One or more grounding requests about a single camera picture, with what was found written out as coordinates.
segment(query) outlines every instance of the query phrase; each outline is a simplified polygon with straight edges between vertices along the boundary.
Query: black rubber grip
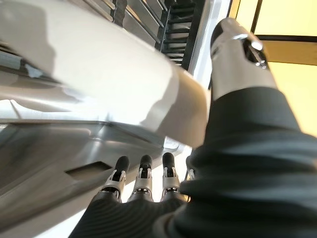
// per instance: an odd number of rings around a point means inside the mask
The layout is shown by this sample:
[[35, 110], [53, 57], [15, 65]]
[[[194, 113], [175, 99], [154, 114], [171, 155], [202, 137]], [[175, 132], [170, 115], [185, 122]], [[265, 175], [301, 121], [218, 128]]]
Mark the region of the black rubber grip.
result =
[[106, 193], [90, 203], [70, 238], [146, 238], [158, 217], [185, 202], [172, 198], [155, 203], [143, 199], [119, 203]]

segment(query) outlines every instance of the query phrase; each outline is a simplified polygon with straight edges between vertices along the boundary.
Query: black fabric sleeve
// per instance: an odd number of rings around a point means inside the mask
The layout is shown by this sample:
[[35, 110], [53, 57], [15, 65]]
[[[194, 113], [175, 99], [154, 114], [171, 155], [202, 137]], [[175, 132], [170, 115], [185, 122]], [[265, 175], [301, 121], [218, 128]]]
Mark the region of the black fabric sleeve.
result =
[[301, 133], [281, 92], [226, 94], [191, 157], [196, 179], [181, 184], [191, 201], [156, 225], [175, 238], [317, 238], [315, 158], [316, 138]]

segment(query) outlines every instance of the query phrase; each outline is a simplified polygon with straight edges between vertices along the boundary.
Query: metal slat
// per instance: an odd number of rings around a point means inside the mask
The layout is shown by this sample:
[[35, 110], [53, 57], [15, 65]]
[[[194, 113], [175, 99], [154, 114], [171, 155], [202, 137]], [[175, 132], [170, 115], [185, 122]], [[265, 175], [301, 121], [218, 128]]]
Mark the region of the metal slat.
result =
[[163, 54], [183, 54], [185, 53], [185, 50], [171, 50], [171, 49], [167, 49], [162, 51]]
[[168, 30], [166, 34], [177, 34], [177, 33], [189, 33], [189, 29], [183, 28], [183, 29], [172, 29]]
[[165, 3], [162, 0], [157, 0], [160, 7], [162, 8], [163, 11], [167, 11], [167, 6], [165, 5]]
[[105, 11], [102, 7], [100, 7], [95, 1], [93, 0], [84, 0], [94, 11], [96, 11], [100, 16], [108, 21], [113, 21], [113, 18]]
[[176, 18], [176, 19], [171, 19], [168, 21], [168, 24], [174, 24], [174, 23], [186, 23], [186, 22], [192, 22], [193, 17], [188, 16], [188, 17], [183, 17], [183, 18]]
[[149, 14], [151, 15], [151, 17], [156, 21], [156, 23], [160, 26], [160, 27], [164, 27], [164, 24], [161, 22], [161, 20], [159, 19], [159, 17], [157, 16], [157, 14], [153, 11], [153, 9], [149, 6], [149, 4], [147, 3], [146, 0], [140, 0], [140, 2], [142, 3], [142, 5], [146, 8], [146, 10], [149, 12]]
[[187, 8], [177, 8], [177, 9], [171, 9], [170, 13], [176, 14], [176, 13], [187, 13], [187, 12], [194, 12], [194, 7], [187, 7]]
[[195, 3], [185, 3], [185, 4], [176, 4], [172, 6], [172, 9], [184, 9], [184, 8], [189, 8], [189, 7], [195, 7]]
[[164, 40], [165, 44], [178, 44], [178, 43], [187, 43], [188, 37], [176, 38], [176, 39], [166, 39]]
[[150, 28], [141, 21], [139, 16], [129, 5], [126, 7], [125, 10], [155, 40], [156, 43], [159, 44], [161, 42], [161, 40], [150, 30]]
[[183, 56], [168, 56], [171, 60], [180, 59], [183, 60]]

